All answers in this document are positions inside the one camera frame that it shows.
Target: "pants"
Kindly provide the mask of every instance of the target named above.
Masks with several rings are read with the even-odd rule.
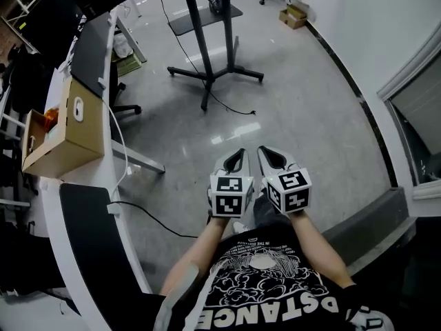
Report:
[[[274,210],[273,204],[267,198],[266,190],[254,202],[253,214],[256,228],[267,227],[273,224],[285,224],[291,227],[289,218]]]

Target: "graphic t-shirt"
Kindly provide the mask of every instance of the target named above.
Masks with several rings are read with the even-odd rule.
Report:
[[[214,261],[186,330],[393,329],[313,270],[288,226],[238,234],[219,245]]]

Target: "black metal stand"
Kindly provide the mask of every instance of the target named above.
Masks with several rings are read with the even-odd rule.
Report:
[[[182,74],[184,76],[193,77],[195,79],[201,79],[205,81],[205,92],[202,98],[201,108],[205,111],[207,110],[207,101],[209,93],[212,89],[212,84],[215,80],[224,74],[236,73],[243,74],[245,76],[255,77],[262,82],[264,74],[260,72],[255,72],[251,70],[246,70],[244,67],[236,65],[236,51],[239,44],[239,38],[236,37],[233,45],[233,32],[232,32],[232,11],[230,0],[222,0],[223,5],[223,23],[225,26],[225,41],[227,46],[227,67],[221,71],[213,73],[212,65],[209,60],[207,44],[205,43],[204,32],[202,29],[201,18],[199,16],[198,6],[196,0],[186,0],[189,10],[189,15],[192,18],[192,23],[194,26],[194,33],[196,34],[196,39],[198,41],[199,49],[201,51],[202,61],[205,67],[204,72],[193,72],[173,67],[168,67],[167,70],[173,76],[174,74]]]

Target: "white cable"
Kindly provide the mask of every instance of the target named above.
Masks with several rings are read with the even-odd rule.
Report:
[[[110,194],[110,201],[112,201],[112,200],[113,200],[113,195],[115,195],[116,189],[118,188],[119,184],[123,181],[123,179],[125,178],[125,176],[126,176],[126,174],[127,174],[127,169],[129,168],[129,160],[128,160],[128,157],[127,157],[127,149],[125,148],[125,143],[124,143],[123,134],[122,134],[122,132],[121,132],[121,129],[119,128],[118,121],[116,121],[115,114],[113,114],[112,109],[110,109],[110,106],[104,101],[104,99],[102,99],[102,100],[103,100],[103,103],[105,104],[105,106],[106,106],[106,107],[108,108],[108,110],[110,111],[110,114],[112,115],[113,120],[115,121],[116,128],[118,128],[119,136],[120,136],[120,138],[121,138],[121,142],[123,143],[124,156],[125,156],[125,169],[124,169],[124,174],[123,174],[123,176],[121,177],[121,179],[118,180],[118,183],[116,183],[115,188],[112,190],[112,193]]]

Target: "gray tiled floor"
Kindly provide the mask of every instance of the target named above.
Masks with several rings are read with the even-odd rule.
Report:
[[[256,110],[256,116],[227,112],[213,99],[199,108],[200,81],[176,75],[167,66],[188,68],[185,56],[167,26],[160,0],[136,0],[126,19],[148,62],[121,80],[127,90],[119,101],[143,107],[139,116],[119,116],[127,146],[163,163],[157,175],[131,167],[122,196],[141,204],[169,227],[198,234],[207,219],[206,187],[216,158],[240,147],[249,151],[257,182],[256,149],[282,148],[305,166],[313,181],[309,213],[326,230],[356,213],[388,187],[387,172],[367,118],[351,88],[325,50],[306,28],[291,30],[278,20],[283,0],[232,0],[244,15],[233,20],[240,37],[237,62],[265,73],[263,84],[226,75],[214,94],[229,106]],[[207,6],[206,0],[197,0]],[[186,12],[185,0],[164,0],[170,19]],[[225,67],[223,25],[204,28],[214,52],[214,70]],[[190,57],[199,53],[194,33],[180,37]],[[203,70],[201,60],[196,67]],[[191,239],[175,237],[138,210],[127,209],[128,224],[147,279],[158,290],[168,270],[188,249]]]

